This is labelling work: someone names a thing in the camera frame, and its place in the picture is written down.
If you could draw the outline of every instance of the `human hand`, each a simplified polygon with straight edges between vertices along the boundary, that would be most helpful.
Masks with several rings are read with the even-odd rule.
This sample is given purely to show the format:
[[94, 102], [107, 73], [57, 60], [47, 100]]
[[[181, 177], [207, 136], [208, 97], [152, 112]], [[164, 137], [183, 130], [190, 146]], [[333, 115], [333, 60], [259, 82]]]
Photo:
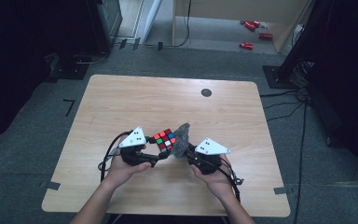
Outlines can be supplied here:
[[[122, 142], [127, 135], [124, 135], [118, 141], [118, 144]], [[144, 162], [136, 166], [130, 166], [126, 162], [122, 160], [119, 156], [120, 148], [116, 151], [116, 156], [112, 158], [109, 172], [107, 173], [104, 181], [108, 182], [112, 188], [118, 188], [124, 183], [126, 183], [134, 174], [141, 173], [145, 171], [147, 168], [151, 167], [150, 162]]]
[[[226, 154], [221, 154], [220, 158], [222, 159], [222, 165], [220, 166], [220, 169], [222, 169], [224, 172], [226, 172], [226, 174], [229, 175], [230, 171], [227, 167], [231, 164], [229, 163]], [[220, 171], [217, 170], [213, 174], [203, 175], [200, 169], [197, 168], [197, 166], [194, 164], [191, 165], [191, 169], [194, 172], [194, 176], [205, 182], [211, 193], [219, 200], [230, 196], [235, 197], [231, 183], [228, 181], [227, 177], [223, 175]]]

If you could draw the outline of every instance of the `red object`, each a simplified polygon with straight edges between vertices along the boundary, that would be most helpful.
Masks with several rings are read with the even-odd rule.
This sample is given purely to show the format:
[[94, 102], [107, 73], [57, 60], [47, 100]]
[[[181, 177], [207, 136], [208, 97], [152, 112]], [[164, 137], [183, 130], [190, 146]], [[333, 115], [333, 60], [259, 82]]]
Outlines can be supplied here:
[[272, 39], [272, 34], [269, 33], [260, 33], [258, 38], [262, 38], [262, 39]]
[[255, 30], [255, 26], [250, 22], [250, 21], [246, 21], [243, 24], [246, 28], [248, 28], [250, 31], [254, 31]]
[[251, 23], [256, 27], [260, 27], [260, 21], [251, 21]]
[[250, 49], [252, 50], [253, 49], [253, 44], [251, 43], [247, 43], [247, 42], [241, 42], [240, 43], [240, 48], [243, 48], [243, 49]]

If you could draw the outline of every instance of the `table surface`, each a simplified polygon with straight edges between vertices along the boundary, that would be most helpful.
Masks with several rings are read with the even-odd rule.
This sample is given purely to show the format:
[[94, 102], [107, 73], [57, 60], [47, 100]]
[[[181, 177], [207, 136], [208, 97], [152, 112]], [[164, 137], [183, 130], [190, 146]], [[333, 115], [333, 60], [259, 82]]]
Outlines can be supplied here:
[[[210, 97], [201, 90], [212, 91]], [[189, 141], [209, 137], [231, 149], [241, 204], [253, 217], [287, 217], [290, 207], [257, 86], [253, 82], [94, 75], [89, 81], [62, 150], [42, 208], [78, 212], [100, 183], [97, 165], [112, 140], [141, 125], [152, 136], [190, 126]], [[156, 145], [146, 153], [158, 154]], [[185, 158], [170, 156], [135, 175], [111, 199], [108, 213], [222, 216], [226, 212]]]

